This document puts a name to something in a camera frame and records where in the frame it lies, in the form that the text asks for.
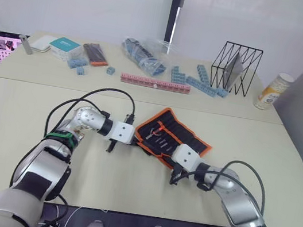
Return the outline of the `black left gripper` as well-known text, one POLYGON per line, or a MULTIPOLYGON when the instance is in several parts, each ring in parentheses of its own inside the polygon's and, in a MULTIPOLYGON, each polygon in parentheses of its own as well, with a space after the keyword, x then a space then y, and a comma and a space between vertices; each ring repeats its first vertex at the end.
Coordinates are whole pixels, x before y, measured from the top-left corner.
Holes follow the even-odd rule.
POLYGON ((117 143, 121 143, 121 144, 124 144, 124 145, 131 145, 131 146, 136 146, 137 145, 137 138, 135 136, 129 136, 129 135, 126 135, 126 134, 122 134, 122 133, 113 133, 110 138, 109 138, 109 141, 110 141, 110 144, 109 146, 107 147, 107 152, 108 153, 111 153, 116 144, 117 143))

